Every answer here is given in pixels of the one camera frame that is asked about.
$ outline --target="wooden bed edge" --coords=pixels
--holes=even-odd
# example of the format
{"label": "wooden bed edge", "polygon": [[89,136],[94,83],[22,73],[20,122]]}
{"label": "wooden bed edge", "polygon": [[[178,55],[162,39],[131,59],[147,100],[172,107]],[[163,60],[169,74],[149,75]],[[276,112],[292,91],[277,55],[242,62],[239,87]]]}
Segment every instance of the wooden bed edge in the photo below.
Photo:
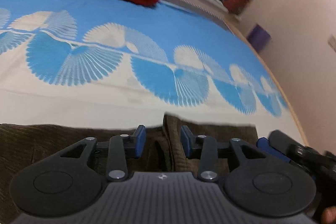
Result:
{"label": "wooden bed edge", "polygon": [[309,146],[309,142],[307,139],[307,136],[305,134],[305,132],[303,131],[303,128],[301,126],[301,123],[292,107],[292,105],[289,103],[287,96],[285,94],[285,92],[283,91],[283,89],[281,88],[279,82],[277,81],[277,79],[275,78],[275,76],[273,75],[273,73],[271,72],[271,70],[268,68],[268,66],[266,65],[266,63],[264,62],[264,60],[260,57],[260,55],[256,52],[256,50],[252,47],[252,45],[246,40],[246,37],[244,37],[242,35],[242,33],[230,22],[228,22],[228,20],[226,20],[226,24],[228,25],[228,27],[231,29],[231,31],[233,32],[234,35],[236,35],[240,40],[242,40],[243,42],[245,42],[249,48],[251,49],[251,51],[256,55],[256,57],[259,59],[259,61],[263,64],[263,66],[265,67],[265,69],[267,70],[268,74],[272,77],[273,82],[276,84],[277,88],[279,89],[282,97],[284,98],[286,104],[288,105],[289,111],[295,121],[296,126],[299,129],[301,138],[304,142],[305,146]]}

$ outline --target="human hand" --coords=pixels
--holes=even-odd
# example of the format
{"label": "human hand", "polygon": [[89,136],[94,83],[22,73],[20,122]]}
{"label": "human hand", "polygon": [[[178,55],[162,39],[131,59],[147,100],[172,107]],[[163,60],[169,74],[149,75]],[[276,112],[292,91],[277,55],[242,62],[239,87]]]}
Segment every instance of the human hand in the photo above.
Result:
{"label": "human hand", "polygon": [[336,207],[329,207],[324,210],[321,217],[322,224],[336,223]]}

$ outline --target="blue and white bedding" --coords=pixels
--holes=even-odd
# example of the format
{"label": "blue and white bedding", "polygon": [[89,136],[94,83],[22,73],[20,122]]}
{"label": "blue and white bedding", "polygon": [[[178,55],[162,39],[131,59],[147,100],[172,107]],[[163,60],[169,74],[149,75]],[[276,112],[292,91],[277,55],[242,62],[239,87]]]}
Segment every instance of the blue and white bedding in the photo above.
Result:
{"label": "blue and white bedding", "polygon": [[130,128],[170,112],[301,141],[254,53],[165,2],[0,0],[1,123]]}

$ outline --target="beige wall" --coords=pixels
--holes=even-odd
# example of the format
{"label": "beige wall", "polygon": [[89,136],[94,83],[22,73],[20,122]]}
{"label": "beige wall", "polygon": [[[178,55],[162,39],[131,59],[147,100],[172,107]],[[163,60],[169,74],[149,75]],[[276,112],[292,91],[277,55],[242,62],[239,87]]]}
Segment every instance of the beige wall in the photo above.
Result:
{"label": "beige wall", "polygon": [[336,152],[336,0],[253,0],[244,35],[258,23],[272,36],[261,57],[282,86],[310,145]]}

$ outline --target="brown fabric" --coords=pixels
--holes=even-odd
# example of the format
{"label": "brown fabric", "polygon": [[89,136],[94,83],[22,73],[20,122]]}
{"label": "brown fabric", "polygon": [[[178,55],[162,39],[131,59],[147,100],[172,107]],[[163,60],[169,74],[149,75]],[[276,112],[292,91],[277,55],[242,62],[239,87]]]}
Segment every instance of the brown fabric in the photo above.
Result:
{"label": "brown fabric", "polygon": [[[180,129],[187,125],[198,135],[204,133],[219,142],[241,138],[250,143],[257,140],[254,127],[198,125],[165,115],[163,126],[147,128],[147,139],[142,157],[127,160],[129,172],[197,172],[198,160],[187,160],[180,143]],[[132,134],[134,130],[104,130],[68,128],[55,125],[18,126],[0,125],[0,223],[9,223],[18,213],[9,196],[9,183],[18,171],[57,151],[82,140],[96,137],[108,141],[114,135]],[[99,159],[95,170],[105,173],[105,160]],[[228,172],[226,160],[219,160],[219,173]]]}

